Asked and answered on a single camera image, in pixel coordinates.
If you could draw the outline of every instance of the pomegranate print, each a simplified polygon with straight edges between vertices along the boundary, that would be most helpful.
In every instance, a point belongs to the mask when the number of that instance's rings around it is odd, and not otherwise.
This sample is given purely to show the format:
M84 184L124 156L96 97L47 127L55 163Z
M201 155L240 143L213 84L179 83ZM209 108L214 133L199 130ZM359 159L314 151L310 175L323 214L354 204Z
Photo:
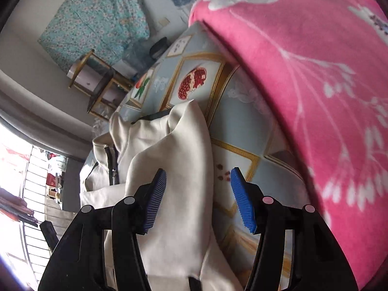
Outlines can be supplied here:
M197 67L192 69L180 83L178 90L178 97L181 100L187 100L187 96L190 92L195 91L202 86L206 80L206 69Z

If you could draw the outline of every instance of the ribbed blue pad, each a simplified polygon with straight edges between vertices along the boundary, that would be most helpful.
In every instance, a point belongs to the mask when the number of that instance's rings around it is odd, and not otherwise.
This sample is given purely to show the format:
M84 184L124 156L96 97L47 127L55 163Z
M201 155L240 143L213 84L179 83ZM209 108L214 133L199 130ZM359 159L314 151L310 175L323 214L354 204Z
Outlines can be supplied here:
M245 180L240 179L235 168L230 172L230 183L232 185L233 194L236 198L237 206L239 207L244 225L251 233L255 233L257 228L255 211L244 189Z
M144 232L154 226L156 215L158 214L160 203L162 202L164 191L166 190L167 176L166 172L163 171L156 182L151 198L147 204L147 213L144 222Z

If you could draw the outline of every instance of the black zipper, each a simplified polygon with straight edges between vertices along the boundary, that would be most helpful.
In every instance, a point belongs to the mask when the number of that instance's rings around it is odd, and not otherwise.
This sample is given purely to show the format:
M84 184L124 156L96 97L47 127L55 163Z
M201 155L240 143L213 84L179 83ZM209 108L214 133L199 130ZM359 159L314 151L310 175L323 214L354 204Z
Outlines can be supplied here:
M113 146L113 154L109 146L106 146L104 149L106 152L106 156L108 158L109 184L110 185L120 184L119 174L118 174L118 163L117 163L118 152L116 150L116 147Z

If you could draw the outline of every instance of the floral curtain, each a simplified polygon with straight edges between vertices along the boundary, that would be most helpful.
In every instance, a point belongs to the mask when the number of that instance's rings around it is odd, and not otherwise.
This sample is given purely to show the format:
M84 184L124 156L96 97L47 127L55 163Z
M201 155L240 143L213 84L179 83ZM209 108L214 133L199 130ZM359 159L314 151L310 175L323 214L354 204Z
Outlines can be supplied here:
M38 42L64 72L94 48L108 64L149 38L141 0L65 0Z

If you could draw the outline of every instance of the beige jacket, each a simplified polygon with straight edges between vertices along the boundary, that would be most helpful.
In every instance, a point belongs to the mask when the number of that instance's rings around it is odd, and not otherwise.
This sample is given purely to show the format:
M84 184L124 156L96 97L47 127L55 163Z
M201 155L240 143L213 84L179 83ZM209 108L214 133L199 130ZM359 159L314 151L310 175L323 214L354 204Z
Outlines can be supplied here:
M122 184L109 186L106 146L115 145ZM203 291L242 290L221 253L213 229L213 157L203 114L195 101L175 106L168 116L131 125L114 113L109 133L94 140L99 165L85 181L81 205L113 206L152 181L158 168L167 186L154 227L138 236L153 291L190 291L188 277ZM111 235L105 240L108 283L115 287Z

